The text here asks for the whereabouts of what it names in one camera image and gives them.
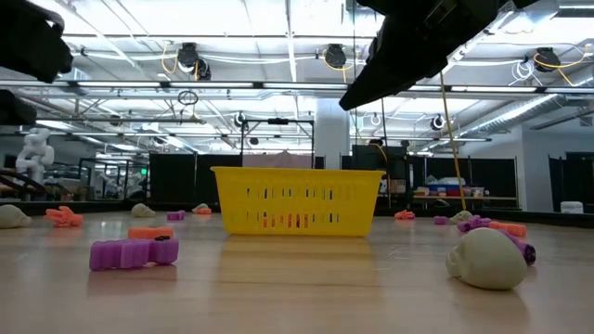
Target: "pillar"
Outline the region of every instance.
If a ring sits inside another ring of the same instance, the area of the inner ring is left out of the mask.
[[[340,169],[341,156],[350,152],[349,113],[338,105],[336,98],[317,101],[314,152],[326,158],[326,169]]]

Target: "wall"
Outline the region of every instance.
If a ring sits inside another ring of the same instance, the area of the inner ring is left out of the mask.
[[[490,135],[493,141],[488,143],[468,143],[460,148],[459,156],[475,159],[516,159],[516,176],[518,180],[518,205],[521,209],[527,208],[526,187],[523,159],[523,129],[516,126],[510,129],[509,134]]]
[[[565,158],[566,152],[594,152],[594,128],[586,128],[586,131],[565,126],[539,131],[530,129],[540,121],[516,126],[507,135],[491,135],[490,143],[465,145],[460,149],[460,156],[517,157],[520,207],[530,212],[553,212],[549,156],[558,159]]]
[[[50,136],[48,144],[54,148],[56,162],[78,165],[80,158],[95,157],[95,147],[78,141],[66,141],[65,136]],[[19,155],[23,137],[0,137],[0,168],[4,167],[5,155]]]

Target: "white robot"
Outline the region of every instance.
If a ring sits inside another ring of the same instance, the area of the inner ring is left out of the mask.
[[[17,157],[17,173],[26,174],[31,169],[31,179],[40,184],[44,182],[45,166],[54,163],[54,148],[47,144],[49,135],[47,129],[32,128],[25,135],[25,146]]]

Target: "white wall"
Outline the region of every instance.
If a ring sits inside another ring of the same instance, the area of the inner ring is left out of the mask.
[[[490,143],[471,143],[460,149],[460,156],[513,159],[517,157],[520,207],[530,212],[553,212],[549,156],[565,159],[567,152],[594,152],[594,128],[575,128],[572,123],[545,130],[530,127],[552,118],[530,121],[511,129],[510,134],[491,135]]]
[[[516,126],[510,129],[509,134],[505,135],[490,135],[493,139],[487,143],[468,143],[460,148],[459,156],[466,158],[471,156],[475,159],[514,159],[516,160],[516,172],[518,180],[518,205],[525,210],[526,202],[526,187],[524,176],[524,160],[523,160],[523,129],[521,126]]]

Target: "fluorescent light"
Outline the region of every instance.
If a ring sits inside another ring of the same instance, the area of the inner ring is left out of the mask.
[[[60,130],[70,130],[72,127],[66,124],[65,122],[58,122],[58,121],[36,121],[35,123],[47,126],[54,129]]]
[[[78,82],[81,87],[161,87],[160,83],[155,82]]]
[[[264,83],[264,88],[346,90],[348,88],[348,84],[343,84],[343,83]]]
[[[87,137],[86,135],[81,135],[80,137],[82,139],[86,140],[89,143],[93,143],[93,144],[97,144],[97,145],[103,145],[103,144],[105,144],[105,143],[103,143],[100,140],[96,140],[95,138]]]
[[[421,92],[437,92],[441,90],[441,87],[438,85],[426,85],[426,84],[415,84],[412,87],[408,88],[408,91],[421,91]]]
[[[170,83],[173,88],[253,88],[253,83]]]
[[[132,145],[126,145],[126,144],[111,144],[111,145],[115,148],[122,149],[122,150],[138,150],[137,147],[134,147]]]
[[[594,88],[582,88],[582,87],[547,88],[547,93],[560,93],[560,94],[594,93]]]
[[[452,92],[532,93],[536,87],[453,86]]]
[[[54,83],[40,83],[34,80],[3,80],[0,81],[0,86],[12,86],[12,87],[38,87],[38,86],[55,86],[55,87],[65,87],[69,86],[66,82],[56,81]]]
[[[73,135],[101,135],[101,136],[117,136],[114,133],[72,133]]]

